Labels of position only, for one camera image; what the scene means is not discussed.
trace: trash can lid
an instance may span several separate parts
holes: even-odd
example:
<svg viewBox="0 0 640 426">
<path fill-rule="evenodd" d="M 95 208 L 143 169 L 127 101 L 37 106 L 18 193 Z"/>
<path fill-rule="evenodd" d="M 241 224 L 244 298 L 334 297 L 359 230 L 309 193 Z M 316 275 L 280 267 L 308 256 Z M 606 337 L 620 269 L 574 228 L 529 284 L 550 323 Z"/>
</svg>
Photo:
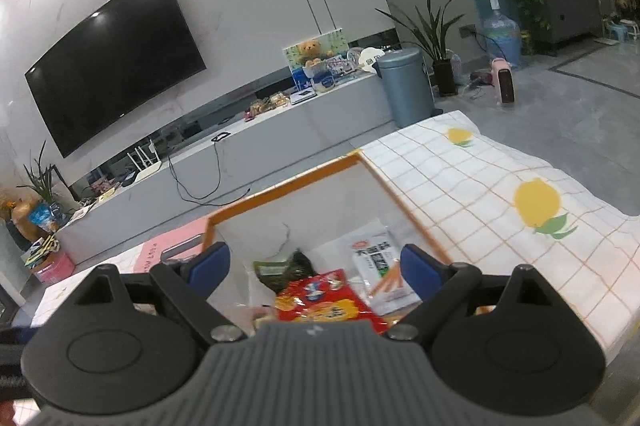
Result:
<svg viewBox="0 0 640 426">
<path fill-rule="evenodd" d="M 391 51 L 378 58 L 378 66 L 381 69 L 393 69 L 413 63 L 422 59 L 422 50 L 418 47 Z"/>
</svg>

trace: trash can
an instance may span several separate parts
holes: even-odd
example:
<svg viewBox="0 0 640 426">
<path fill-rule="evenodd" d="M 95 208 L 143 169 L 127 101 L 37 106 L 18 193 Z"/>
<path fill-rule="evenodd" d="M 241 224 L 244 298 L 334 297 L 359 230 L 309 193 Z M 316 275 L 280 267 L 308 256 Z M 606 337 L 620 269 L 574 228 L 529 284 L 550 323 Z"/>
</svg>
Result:
<svg viewBox="0 0 640 426">
<path fill-rule="evenodd" d="M 396 125 L 404 128 L 436 115 L 419 48 L 391 51 L 373 65 L 382 79 Z"/>
</svg>

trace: flat screen tv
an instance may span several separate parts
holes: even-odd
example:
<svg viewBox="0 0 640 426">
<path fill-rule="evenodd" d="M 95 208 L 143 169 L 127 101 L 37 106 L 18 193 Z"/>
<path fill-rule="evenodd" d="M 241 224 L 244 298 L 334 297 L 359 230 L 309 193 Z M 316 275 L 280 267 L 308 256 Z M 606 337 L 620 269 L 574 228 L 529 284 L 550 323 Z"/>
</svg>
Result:
<svg viewBox="0 0 640 426">
<path fill-rule="evenodd" d="M 67 157 L 127 112 L 204 69 L 177 0 L 111 0 L 25 76 Z"/>
</svg>

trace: red snack package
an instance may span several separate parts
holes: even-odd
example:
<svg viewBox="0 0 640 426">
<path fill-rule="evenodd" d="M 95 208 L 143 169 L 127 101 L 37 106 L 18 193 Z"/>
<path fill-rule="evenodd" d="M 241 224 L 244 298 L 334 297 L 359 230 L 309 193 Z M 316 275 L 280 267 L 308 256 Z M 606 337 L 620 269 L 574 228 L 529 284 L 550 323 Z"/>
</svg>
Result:
<svg viewBox="0 0 640 426">
<path fill-rule="evenodd" d="M 276 297 L 275 307 L 280 321 L 369 320 L 378 334 L 388 328 L 349 287 L 343 269 L 291 282 Z"/>
</svg>

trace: lemon print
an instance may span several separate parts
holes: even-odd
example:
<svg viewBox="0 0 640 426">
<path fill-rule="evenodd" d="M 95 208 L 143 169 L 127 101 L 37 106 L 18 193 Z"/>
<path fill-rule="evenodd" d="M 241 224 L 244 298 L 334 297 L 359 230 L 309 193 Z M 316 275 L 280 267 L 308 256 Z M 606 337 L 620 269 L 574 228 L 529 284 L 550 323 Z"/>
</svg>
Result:
<svg viewBox="0 0 640 426">
<path fill-rule="evenodd" d="M 469 130 L 462 130 L 462 128 L 449 128 L 447 132 L 447 138 L 453 144 L 463 148 L 470 145 L 473 136 Z"/>
<path fill-rule="evenodd" d="M 577 229 L 562 231 L 566 225 L 567 213 L 556 216 L 560 210 L 560 195 L 542 179 L 533 179 L 518 186 L 513 204 L 522 221 L 533 228 L 534 232 L 550 234 L 560 240 Z"/>
</svg>

